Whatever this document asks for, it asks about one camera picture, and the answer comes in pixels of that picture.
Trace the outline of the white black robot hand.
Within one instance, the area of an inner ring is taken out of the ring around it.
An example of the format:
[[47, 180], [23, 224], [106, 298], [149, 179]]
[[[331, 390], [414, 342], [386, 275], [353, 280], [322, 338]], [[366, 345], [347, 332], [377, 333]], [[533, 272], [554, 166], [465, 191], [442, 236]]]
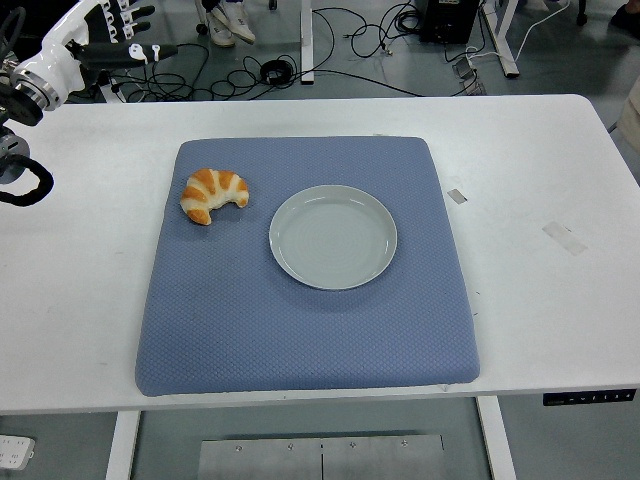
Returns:
[[6, 1], [25, 10], [28, 49], [21, 68], [47, 82], [60, 97], [88, 85], [93, 71], [135, 68], [178, 53], [175, 45], [141, 42], [152, 5], [137, 1]]

